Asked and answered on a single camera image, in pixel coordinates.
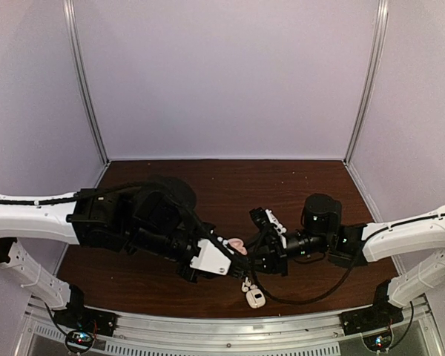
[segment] robotic arm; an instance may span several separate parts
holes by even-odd
[[[93,320],[98,333],[105,335],[113,333],[115,314],[85,308],[79,288],[45,271],[15,237],[129,254],[148,251],[175,261],[177,274],[191,282],[221,275],[244,278],[249,273],[257,281],[257,272],[287,275],[289,259],[315,252],[328,252],[330,262],[347,268],[347,277],[355,266],[394,254],[437,249],[411,271],[379,285],[373,306],[342,313],[345,334],[402,321],[402,307],[445,281],[445,205],[410,219],[344,226],[340,202],[314,194],[303,208],[303,228],[293,232],[287,232],[270,210],[254,209],[251,218],[260,233],[247,245],[248,256],[218,237],[212,224],[202,222],[195,206],[191,188],[169,177],[58,197],[0,195],[0,269],[54,309],[58,323],[72,327],[76,321],[82,325]]]

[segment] pink object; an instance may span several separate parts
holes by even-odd
[[[238,250],[243,255],[247,255],[247,250],[244,247],[244,241],[241,239],[229,239],[228,242],[232,248]]]

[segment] white key fob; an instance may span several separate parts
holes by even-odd
[[[250,289],[245,293],[245,298],[247,299],[247,303],[249,303],[253,309],[260,308],[266,304],[266,298],[260,289]]]

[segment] dark wood tabletop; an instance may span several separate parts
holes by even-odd
[[[288,230],[300,228],[305,198],[331,195],[343,204],[343,224],[368,223],[372,217],[343,166],[335,161],[194,160],[113,162],[102,187],[144,180],[149,174],[179,177],[197,193],[196,212],[224,236],[250,239],[257,233],[249,211],[270,208]],[[177,265],[142,251],[133,256],[70,246],[59,278],[78,285],[89,306],[171,317],[262,317],[305,314],[370,304],[376,286],[396,275],[390,259],[357,267],[333,295],[307,306],[267,300],[251,309],[232,277],[200,278],[188,283]],[[289,276],[260,275],[274,295],[305,300],[322,294],[344,269],[327,260],[301,266],[289,263]]]

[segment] white wall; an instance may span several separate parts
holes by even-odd
[[[109,157],[343,158],[377,6],[77,1]]]
[[[445,0],[391,1],[353,164],[384,220],[445,204]],[[407,268],[425,254],[408,254]],[[445,343],[445,286],[428,294]]]
[[[76,82],[60,0],[0,1],[0,192],[57,194],[101,170]],[[61,243],[27,241],[53,269]],[[29,294],[0,273],[0,356],[10,355]]]

